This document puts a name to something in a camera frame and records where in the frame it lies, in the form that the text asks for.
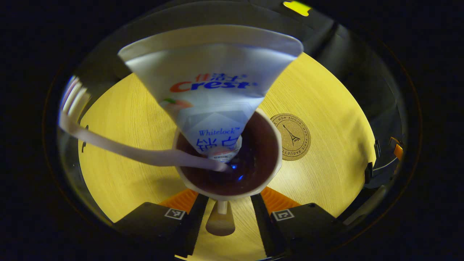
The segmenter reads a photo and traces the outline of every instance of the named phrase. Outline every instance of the cork coaster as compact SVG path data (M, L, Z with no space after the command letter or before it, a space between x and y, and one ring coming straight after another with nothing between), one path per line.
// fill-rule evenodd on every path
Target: cork coaster
M311 146L311 135L300 118L282 113L272 117L271 121L282 135L282 159L297 160L306 155Z

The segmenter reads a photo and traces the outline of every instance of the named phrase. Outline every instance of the dark liquid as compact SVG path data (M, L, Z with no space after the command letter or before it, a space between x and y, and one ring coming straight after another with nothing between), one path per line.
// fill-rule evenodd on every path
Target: dark liquid
M182 136L176 147L189 154L201 156ZM280 148L275 144L273 131L256 113L242 132L242 148L228 163L236 166L231 173L181 167L185 177L198 188L223 196L239 195L263 184L273 173Z

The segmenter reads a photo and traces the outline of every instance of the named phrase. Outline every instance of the orange gripper pad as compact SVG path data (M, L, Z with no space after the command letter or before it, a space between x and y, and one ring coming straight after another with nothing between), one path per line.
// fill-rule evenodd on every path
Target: orange gripper pad
M265 189L261 191L261 197L263 198L264 204L267 208L267 213L269 213L269 215L271 215L271 213L274 211L301 206L300 203L269 187L265 187Z
M403 157L403 148L401 148L398 144L396 144L395 151L393 152L393 154L395 154L395 156L399 160L401 160L401 158Z
M184 210L188 214L192 209L193 203L195 203L197 196L197 192L191 189L186 189L168 198L167 200L158 203L158 205L172 209Z

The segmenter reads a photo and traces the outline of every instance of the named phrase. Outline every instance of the wooden table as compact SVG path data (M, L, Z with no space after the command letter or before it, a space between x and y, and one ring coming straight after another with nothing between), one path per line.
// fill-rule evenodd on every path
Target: wooden table
M315 202L337 217L364 184L375 163L374 135L348 90L303 53L279 76L260 105L269 117L291 113L311 134L309 152L283 161L269 187L306 204ZM115 141L150 150L170 149L175 124L140 80L131 74L106 91L86 112L82 126ZM143 202L159 203L186 187L174 167L155 167L87 144L79 160L90 193L116 222ZM250 198L233 201L236 231L225 237L206 232L214 201L207 204L195 251L188 260L265 258Z

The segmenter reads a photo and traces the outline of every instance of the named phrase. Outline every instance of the crest toothpaste tube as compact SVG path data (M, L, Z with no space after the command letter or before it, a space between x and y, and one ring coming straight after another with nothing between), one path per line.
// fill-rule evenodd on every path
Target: crest toothpaste tube
M198 153L227 163L272 83L302 52L285 34L209 25L150 36L118 55Z

